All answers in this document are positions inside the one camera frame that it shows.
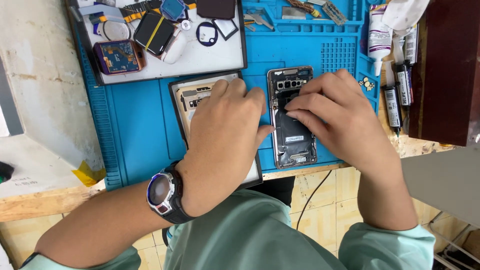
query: tiled floor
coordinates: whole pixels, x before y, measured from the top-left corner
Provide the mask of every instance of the tiled floor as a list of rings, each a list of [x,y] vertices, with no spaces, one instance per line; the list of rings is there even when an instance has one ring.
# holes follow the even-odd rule
[[[290,217],[295,228],[308,197],[328,172],[299,175],[295,180]],[[357,207],[357,190],[360,173],[354,168],[333,171],[324,184],[317,190],[301,218],[299,230],[308,235],[335,256],[345,232],[362,218]],[[428,229],[427,223],[439,213],[439,210],[414,200],[419,223]],[[63,215],[0,222],[0,240],[14,260],[17,269],[33,252],[40,236],[57,223]],[[434,224],[434,229],[453,239],[466,224],[444,214]],[[437,239],[435,250],[440,251],[446,242]],[[142,258],[140,270],[160,270],[165,261],[167,247],[163,244],[160,231],[149,233],[135,242]]]

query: wristwatch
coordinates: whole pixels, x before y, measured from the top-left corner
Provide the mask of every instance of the wristwatch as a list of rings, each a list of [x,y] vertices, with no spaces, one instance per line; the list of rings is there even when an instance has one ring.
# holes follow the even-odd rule
[[[150,209],[166,221],[182,224],[195,219],[183,211],[181,198],[183,181],[172,163],[169,167],[155,174],[147,189],[147,202]]]

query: black cable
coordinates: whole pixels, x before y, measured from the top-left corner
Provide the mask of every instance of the black cable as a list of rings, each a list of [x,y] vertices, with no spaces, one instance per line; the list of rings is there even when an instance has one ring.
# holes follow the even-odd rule
[[[318,187],[312,192],[312,195],[310,195],[310,198],[308,198],[307,200],[307,203],[305,204],[305,206],[303,207],[303,210],[301,211],[301,214],[300,214],[300,217],[299,217],[299,221],[297,222],[297,231],[299,230],[299,225],[300,225],[300,220],[301,220],[301,217],[303,216],[303,212],[305,212],[305,208],[307,208],[307,205],[308,205],[308,202],[310,201],[310,199],[313,197],[313,194],[315,194],[315,192],[317,191],[317,189],[325,182],[325,180],[327,180],[328,176],[332,173],[332,170],[330,170],[327,174],[327,176],[325,176],[325,178],[320,182],[320,184],[318,184]]]

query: battery label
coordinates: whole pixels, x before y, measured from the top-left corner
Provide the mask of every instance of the battery label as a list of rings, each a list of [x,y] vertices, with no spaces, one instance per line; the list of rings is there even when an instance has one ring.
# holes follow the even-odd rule
[[[400,104],[410,106],[410,81],[406,71],[396,73],[397,81],[400,83]]]
[[[386,90],[385,98],[387,100],[388,120],[391,127],[400,127],[400,116],[398,115],[398,103],[395,98],[394,90]]]
[[[286,137],[285,142],[296,142],[296,141],[303,141],[303,136],[293,136],[293,137]]]

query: glue tube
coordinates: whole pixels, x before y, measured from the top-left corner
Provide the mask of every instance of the glue tube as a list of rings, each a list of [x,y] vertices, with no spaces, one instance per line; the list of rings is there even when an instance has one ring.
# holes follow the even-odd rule
[[[400,104],[410,106],[412,104],[412,94],[410,87],[409,66],[405,63],[400,37],[393,38],[393,53],[395,56],[395,74],[396,81],[400,84],[399,98]]]
[[[398,101],[398,85],[395,83],[395,78],[392,70],[392,60],[384,62],[385,66],[385,75],[387,78],[387,85],[383,86],[382,89],[385,93],[385,101],[387,103],[387,114],[388,122],[390,127],[394,130],[397,138],[400,137],[400,128],[403,127],[402,122],[402,112],[400,110],[400,105]]]
[[[368,56],[375,59],[375,76],[382,71],[382,58],[390,54],[393,29],[382,23],[386,4],[370,6],[370,27],[368,29]]]

